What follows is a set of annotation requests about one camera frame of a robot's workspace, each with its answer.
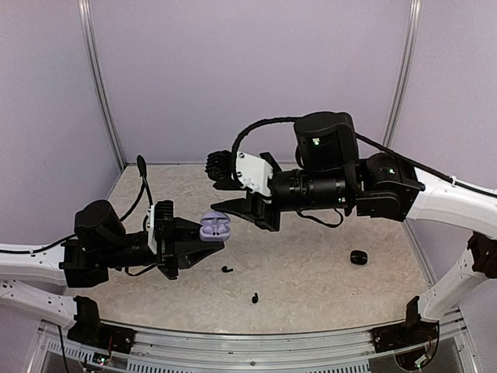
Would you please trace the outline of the purple earbud charging case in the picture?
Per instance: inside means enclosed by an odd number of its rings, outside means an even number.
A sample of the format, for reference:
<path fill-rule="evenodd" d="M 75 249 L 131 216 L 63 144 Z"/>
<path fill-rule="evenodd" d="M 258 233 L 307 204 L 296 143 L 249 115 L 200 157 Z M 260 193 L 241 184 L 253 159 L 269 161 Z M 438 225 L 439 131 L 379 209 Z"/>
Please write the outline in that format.
<path fill-rule="evenodd" d="M 211 211 L 200 219 L 200 239 L 203 242 L 225 242 L 231 238 L 231 219 L 218 211 Z"/>

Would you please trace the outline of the black earbud charging case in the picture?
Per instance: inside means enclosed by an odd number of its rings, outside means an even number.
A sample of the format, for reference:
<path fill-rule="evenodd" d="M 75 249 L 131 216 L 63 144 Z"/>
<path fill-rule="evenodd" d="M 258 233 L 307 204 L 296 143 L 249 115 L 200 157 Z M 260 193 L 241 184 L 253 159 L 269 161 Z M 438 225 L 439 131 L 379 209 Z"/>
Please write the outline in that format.
<path fill-rule="evenodd" d="M 353 250 L 349 258 L 350 262 L 354 265 L 364 266 L 368 263 L 368 255 L 362 250 Z"/>

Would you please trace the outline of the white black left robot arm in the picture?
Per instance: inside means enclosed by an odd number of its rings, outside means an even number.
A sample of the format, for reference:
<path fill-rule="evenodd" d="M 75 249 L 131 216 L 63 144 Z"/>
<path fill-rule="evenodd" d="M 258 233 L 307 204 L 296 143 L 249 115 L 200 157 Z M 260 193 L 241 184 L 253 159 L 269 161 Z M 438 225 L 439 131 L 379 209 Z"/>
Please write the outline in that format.
<path fill-rule="evenodd" d="M 1 247 L 1 300 L 70 332 L 77 330 L 99 346 L 109 330 L 95 301 L 53 295 L 31 282 L 94 288 L 109 280 L 110 270 L 140 277 L 154 269 L 175 280 L 181 270 L 224 248 L 230 223 L 219 212 L 205 214 L 200 222 L 176 217 L 173 203 L 164 200 L 150 207 L 143 229 L 129 233 L 109 201 L 94 201 L 76 213 L 75 232 L 68 237 L 40 248 Z"/>

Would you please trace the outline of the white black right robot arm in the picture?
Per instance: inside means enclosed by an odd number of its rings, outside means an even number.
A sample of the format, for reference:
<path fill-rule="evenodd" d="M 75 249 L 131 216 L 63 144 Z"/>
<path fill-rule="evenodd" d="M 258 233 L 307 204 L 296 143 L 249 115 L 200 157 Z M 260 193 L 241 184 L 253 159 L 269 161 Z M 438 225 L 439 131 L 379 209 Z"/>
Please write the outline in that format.
<path fill-rule="evenodd" d="M 496 276 L 496 193 L 463 183 L 383 145 L 363 159 L 352 117 L 317 112 L 289 117 L 297 140 L 297 168 L 284 171 L 268 152 L 254 156 L 240 149 L 249 129 L 228 150 L 208 155 L 206 174 L 217 190 L 243 190 L 245 196 L 213 205 L 257 227 L 276 232 L 280 216 L 293 211 L 312 219 L 313 211 L 332 209 L 392 221 L 425 220 L 472 231 L 457 263 L 428 291 L 414 298 L 398 339 L 413 345 L 427 323 L 443 315 L 482 282 Z"/>

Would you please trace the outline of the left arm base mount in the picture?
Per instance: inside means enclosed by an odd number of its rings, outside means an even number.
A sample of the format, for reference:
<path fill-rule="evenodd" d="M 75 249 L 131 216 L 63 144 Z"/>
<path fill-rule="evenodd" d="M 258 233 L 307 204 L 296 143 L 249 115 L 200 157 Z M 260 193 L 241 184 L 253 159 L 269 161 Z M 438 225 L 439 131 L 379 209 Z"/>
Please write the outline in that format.
<path fill-rule="evenodd" d="M 68 330 L 67 337 L 91 347 L 130 354 L 136 331 L 122 326 L 114 326 L 100 320 L 98 305 L 88 297 L 76 296 L 75 324 Z"/>

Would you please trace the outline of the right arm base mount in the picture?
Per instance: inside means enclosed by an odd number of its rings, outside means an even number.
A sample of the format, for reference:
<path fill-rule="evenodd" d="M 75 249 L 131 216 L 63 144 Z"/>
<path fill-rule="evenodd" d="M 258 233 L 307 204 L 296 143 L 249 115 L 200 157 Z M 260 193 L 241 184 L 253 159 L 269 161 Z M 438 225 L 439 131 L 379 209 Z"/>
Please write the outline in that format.
<path fill-rule="evenodd" d="M 403 322 L 389 326 L 378 326 L 370 331 L 374 350 L 377 354 L 390 350 L 425 343 L 429 338 L 439 336 L 440 322 L 422 321 L 419 312 L 419 296 L 415 296 L 406 305 L 406 316 Z"/>

